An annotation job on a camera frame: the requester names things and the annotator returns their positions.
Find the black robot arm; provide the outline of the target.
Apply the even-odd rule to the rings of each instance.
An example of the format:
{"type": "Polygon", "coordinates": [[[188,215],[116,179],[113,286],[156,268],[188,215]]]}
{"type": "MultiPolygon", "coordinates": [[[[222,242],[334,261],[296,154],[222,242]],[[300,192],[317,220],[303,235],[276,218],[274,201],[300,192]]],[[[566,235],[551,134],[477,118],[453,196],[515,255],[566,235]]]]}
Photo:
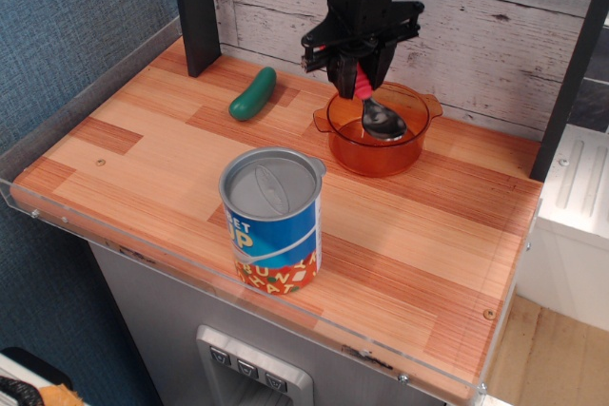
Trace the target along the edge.
{"type": "Polygon", "coordinates": [[[327,0],[327,14],[305,33],[302,66],[324,68],[328,81],[345,99],[356,96],[362,72],[376,89],[383,84],[397,45],[419,35],[420,1],[327,0]]]}

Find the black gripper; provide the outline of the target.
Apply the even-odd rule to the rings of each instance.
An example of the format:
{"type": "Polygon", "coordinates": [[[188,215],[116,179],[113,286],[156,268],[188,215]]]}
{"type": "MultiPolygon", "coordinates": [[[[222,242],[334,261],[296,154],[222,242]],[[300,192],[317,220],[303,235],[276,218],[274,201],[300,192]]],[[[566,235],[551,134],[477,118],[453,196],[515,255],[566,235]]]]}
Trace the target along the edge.
{"type": "Polygon", "coordinates": [[[355,95],[359,61],[373,89],[389,71],[397,45],[419,34],[420,1],[327,0],[325,19],[302,38],[305,71],[326,68],[345,99],[355,95]]]}

